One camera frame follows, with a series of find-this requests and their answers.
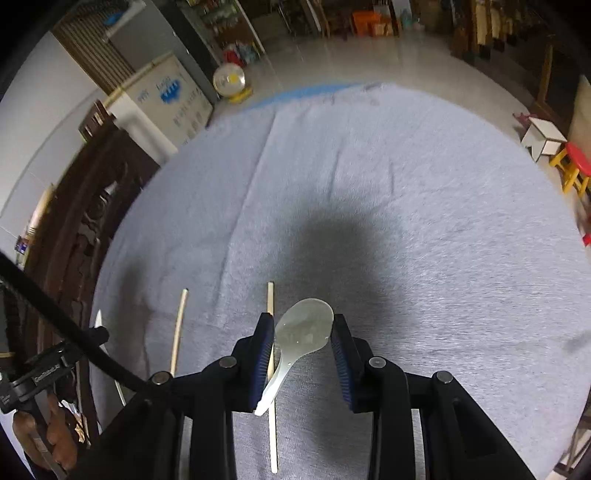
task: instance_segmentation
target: screw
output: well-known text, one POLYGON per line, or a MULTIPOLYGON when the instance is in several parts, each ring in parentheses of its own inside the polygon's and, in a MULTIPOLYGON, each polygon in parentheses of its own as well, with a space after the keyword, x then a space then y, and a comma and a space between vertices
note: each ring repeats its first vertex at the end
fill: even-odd
POLYGON ((169 372, 156 372, 154 375, 152 375, 152 383, 155 383, 156 385, 163 385, 172 377, 173 376, 169 372))
POLYGON ((384 368, 386 366, 386 360, 380 356, 373 356, 369 359, 369 366, 374 368, 384 368))
POLYGON ((445 384, 451 383, 451 381, 453 380, 453 375, 446 370, 440 370, 435 374, 435 376, 441 383, 445 384))
POLYGON ((232 368, 238 363, 232 356, 223 356, 220 358, 220 367, 222 368, 232 368))

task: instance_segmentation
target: small table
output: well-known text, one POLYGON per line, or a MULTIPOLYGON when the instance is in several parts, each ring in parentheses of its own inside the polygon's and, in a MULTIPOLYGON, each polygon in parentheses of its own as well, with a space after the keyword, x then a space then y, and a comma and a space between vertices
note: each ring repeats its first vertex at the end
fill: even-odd
POLYGON ((531 125, 527 129, 521 145, 531 150, 531 158, 537 163, 542 155, 553 157, 560 151, 566 138, 556 125, 541 118, 530 118, 531 125))

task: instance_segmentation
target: white ceramic spoon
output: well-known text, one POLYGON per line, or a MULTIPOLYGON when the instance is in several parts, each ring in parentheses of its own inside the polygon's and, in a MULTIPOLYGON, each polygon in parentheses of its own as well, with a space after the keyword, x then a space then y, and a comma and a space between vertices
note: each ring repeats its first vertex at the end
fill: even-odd
POLYGON ((275 342, 281 350, 279 366, 262 393, 255 415, 261 416, 269 409, 297 360, 328 343, 334 317, 330 305, 319 299, 299 301, 284 313, 275 328, 275 342))

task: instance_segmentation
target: wooden chopstick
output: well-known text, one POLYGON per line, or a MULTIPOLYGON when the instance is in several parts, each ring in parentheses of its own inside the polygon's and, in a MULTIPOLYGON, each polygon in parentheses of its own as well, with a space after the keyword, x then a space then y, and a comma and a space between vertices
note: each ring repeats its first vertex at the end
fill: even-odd
MULTIPOLYGON (((267 283, 267 311, 275 315, 275 284, 270 281, 267 283)), ((269 357, 269 366, 267 367, 267 381, 275 373, 275 346, 271 346, 271 356, 269 357)), ((269 406, 269 454, 271 456, 271 472, 278 472, 277 461, 277 422, 275 418, 275 400, 269 406)))
MULTIPOLYGON (((96 312, 95 328, 102 327, 102 326, 103 326, 103 314, 99 310, 98 312, 96 312)), ((100 348, 104 351, 104 353, 109 355, 107 352, 107 347, 105 347, 104 345, 101 345, 100 348)), ((117 393, 119 394, 119 399, 121 400, 121 404, 125 407, 125 405, 126 405, 125 396, 123 395, 123 390, 121 388, 121 384, 119 382, 117 382, 117 380, 115 380, 115 388, 117 389, 117 393)))
POLYGON ((174 377, 177 372, 178 346, 181 341, 181 326, 183 324, 184 309, 187 306, 189 291, 184 288, 181 293, 181 303, 178 305, 177 323, 174 327, 173 354, 170 357, 170 374, 174 377))

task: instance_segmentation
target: yellow stool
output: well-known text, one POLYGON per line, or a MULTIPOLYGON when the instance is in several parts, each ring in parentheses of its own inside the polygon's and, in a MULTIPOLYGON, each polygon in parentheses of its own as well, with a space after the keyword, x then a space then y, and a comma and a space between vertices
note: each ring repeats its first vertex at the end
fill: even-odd
POLYGON ((579 198, 583 198, 589 177, 591 177, 591 163, 585 157, 583 152, 572 142, 567 142, 566 146, 550 160, 550 167, 558 167, 564 172, 562 192, 566 193, 574 185, 579 193, 579 198), (562 159, 569 156, 569 164, 562 165, 562 159), (579 182, 578 176, 581 174, 583 181, 579 182))

